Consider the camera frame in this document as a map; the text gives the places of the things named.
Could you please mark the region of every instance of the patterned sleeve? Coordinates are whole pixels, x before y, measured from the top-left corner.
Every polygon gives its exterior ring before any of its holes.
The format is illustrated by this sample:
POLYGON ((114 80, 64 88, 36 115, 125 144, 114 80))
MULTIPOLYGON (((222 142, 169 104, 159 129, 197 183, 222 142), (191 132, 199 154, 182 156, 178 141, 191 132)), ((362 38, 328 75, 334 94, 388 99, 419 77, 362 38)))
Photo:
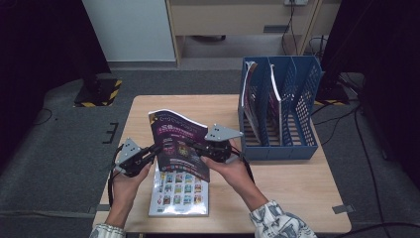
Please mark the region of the patterned sleeve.
POLYGON ((256 238, 316 238, 315 233, 299 217, 284 212, 275 201, 269 201, 250 214, 256 225, 256 238))
POLYGON ((124 238, 126 232, 108 224, 98 224, 93 228, 89 238, 124 238))

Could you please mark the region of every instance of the picture book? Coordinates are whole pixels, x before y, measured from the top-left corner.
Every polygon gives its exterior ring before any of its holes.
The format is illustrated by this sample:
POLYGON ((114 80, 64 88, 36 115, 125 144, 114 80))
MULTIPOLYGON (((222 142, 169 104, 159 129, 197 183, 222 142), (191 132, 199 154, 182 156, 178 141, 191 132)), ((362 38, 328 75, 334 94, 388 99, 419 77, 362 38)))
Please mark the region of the picture book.
POLYGON ((186 172, 209 182, 209 168, 195 150, 187 145, 190 140, 201 145, 207 144, 204 139, 208 132, 207 126, 167 109, 149 112, 149 120, 155 144, 162 147, 157 154, 159 170, 186 172))
POLYGON ((208 187, 190 173, 161 172, 157 165, 149 216, 208 216, 208 187))
POLYGON ((281 130, 281 98, 278 93, 278 87, 274 78, 274 64, 270 65, 270 87, 268 94, 268 118, 275 130, 277 140, 270 141, 270 143, 281 145, 282 130, 281 130))
POLYGON ((259 121, 256 112, 256 87, 251 85, 251 79, 253 72, 257 67, 257 63, 254 61, 246 61, 247 73, 245 75, 244 87, 241 94, 241 106, 244 109, 244 113, 254 131, 254 134, 260 143, 260 131, 259 121))

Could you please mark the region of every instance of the black curtain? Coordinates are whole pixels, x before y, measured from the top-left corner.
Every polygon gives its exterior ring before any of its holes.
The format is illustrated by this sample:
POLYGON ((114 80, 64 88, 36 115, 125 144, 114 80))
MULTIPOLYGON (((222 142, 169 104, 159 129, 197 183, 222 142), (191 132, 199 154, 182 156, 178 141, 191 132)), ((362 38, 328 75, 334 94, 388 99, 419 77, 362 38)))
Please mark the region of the black curtain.
POLYGON ((81 61, 92 75, 110 72, 81 0, 0 0, 0 171, 46 92, 82 78, 81 61))
POLYGON ((360 100, 384 156, 420 187, 420 4, 415 0, 343 0, 321 62, 320 87, 341 72, 361 72, 360 100))

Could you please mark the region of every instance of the magazine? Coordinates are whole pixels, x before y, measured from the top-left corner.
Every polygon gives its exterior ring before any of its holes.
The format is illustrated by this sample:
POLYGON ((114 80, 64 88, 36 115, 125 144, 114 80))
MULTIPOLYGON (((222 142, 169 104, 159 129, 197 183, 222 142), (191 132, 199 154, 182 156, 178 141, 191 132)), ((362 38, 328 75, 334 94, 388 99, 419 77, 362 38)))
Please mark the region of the magazine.
POLYGON ((253 77, 253 72, 258 64, 254 61, 246 61, 246 65, 247 74, 245 75, 244 87, 241 95, 241 107, 244 109, 257 141, 260 143, 259 121, 256 112, 256 88, 251 86, 251 78, 253 77))
POLYGON ((281 98, 278 94, 277 85, 274 78, 274 64, 270 65, 270 80, 268 94, 268 118, 275 130, 275 135, 278 137, 278 142, 270 141, 271 144, 282 144, 282 130, 281 130, 281 98))
POLYGON ((149 216, 208 216, 208 182, 181 171, 155 171, 149 216))
POLYGON ((157 154, 161 172, 187 172, 210 182, 210 170, 187 142, 207 144, 208 128, 171 110, 149 112, 152 134, 162 150, 157 154))

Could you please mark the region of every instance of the cabinet drawer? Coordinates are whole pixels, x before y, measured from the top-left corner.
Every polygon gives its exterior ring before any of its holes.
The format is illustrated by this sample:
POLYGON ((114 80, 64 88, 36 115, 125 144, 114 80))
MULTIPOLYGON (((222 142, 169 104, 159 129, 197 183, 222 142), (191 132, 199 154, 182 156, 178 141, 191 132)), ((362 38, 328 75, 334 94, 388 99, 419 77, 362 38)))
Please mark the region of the cabinet drawer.
MULTIPOLYGON (((291 8, 279 0, 168 0, 171 25, 176 36, 257 35, 272 26, 283 33, 291 8)), ((315 4, 295 6, 293 32, 303 35, 315 4)))

